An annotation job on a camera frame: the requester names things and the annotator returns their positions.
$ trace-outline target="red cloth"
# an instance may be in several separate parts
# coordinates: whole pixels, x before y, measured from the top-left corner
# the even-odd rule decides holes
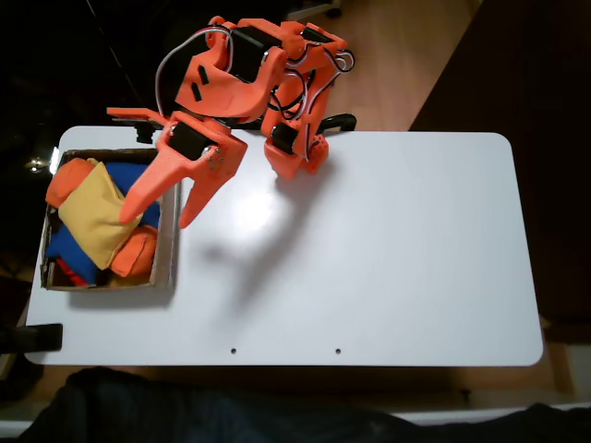
[[[61,258],[56,258],[57,266],[59,266],[62,271],[66,274],[66,276],[76,285],[76,286],[89,286],[82,277],[80,277],[76,272],[74,272],[64,260]]]

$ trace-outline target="fabric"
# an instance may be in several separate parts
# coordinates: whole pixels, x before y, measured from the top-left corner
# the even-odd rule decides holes
[[[142,214],[131,223],[120,222],[124,202],[100,162],[59,207],[59,218],[99,269],[109,267],[141,219]]]
[[[121,277],[150,275],[156,252],[158,231],[151,226],[138,226],[117,252],[111,270]]]
[[[52,234],[51,244],[45,251],[48,258],[62,258],[64,262],[88,284],[96,284],[99,269],[80,248],[65,225]]]
[[[62,258],[57,258],[55,260],[57,266],[66,274],[66,276],[72,281],[76,286],[88,286],[89,284],[84,281],[82,277],[80,277],[74,270],[72,270],[66,262]]]
[[[344,405],[231,394],[93,368],[70,376],[18,441],[582,443],[590,429],[586,408],[536,404],[483,423],[419,426]]]
[[[148,165],[122,162],[108,162],[105,164],[107,173],[111,175],[113,182],[123,193],[127,195],[129,189],[139,179],[139,176],[146,171]],[[148,224],[158,229],[158,221],[160,219],[160,205],[158,202],[153,202],[148,206],[141,218],[140,224]]]
[[[47,188],[47,203],[59,208],[93,169],[94,165],[84,159],[73,159],[62,165]]]

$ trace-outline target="black fabric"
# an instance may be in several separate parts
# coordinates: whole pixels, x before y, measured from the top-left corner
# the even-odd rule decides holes
[[[480,424],[418,426],[384,413],[291,403],[105,368],[72,375],[23,442],[563,442],[591,440],[591,411],[538,404]]]

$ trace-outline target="wooden floor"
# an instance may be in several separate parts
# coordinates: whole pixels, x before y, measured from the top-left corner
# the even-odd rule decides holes
[[[474,0],[344,0],[338,19],[309,21],[344,38],[356,66],[332,89],[327,115],[363,131],[405,131],[475,12]]]
[[[356,67],[332,90],[327,114],[352,113],[359,130],[406,130],[475,13],[473,0],[344,0],[341,18],[311,18],[349,41]],[[555,389],[553,355],[528,368],[126,367],[152,379],[306,394],[449,389]],[[32,392],[51,399],[76,366],[47,366]]]

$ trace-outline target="yellow cloth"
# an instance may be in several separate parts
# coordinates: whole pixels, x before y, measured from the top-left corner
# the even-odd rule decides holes
[[[131,223],[121,223],[124,202],[100,162],[59,207],[59,218],[99,269],[109,267],[142,217],[140,214]]]

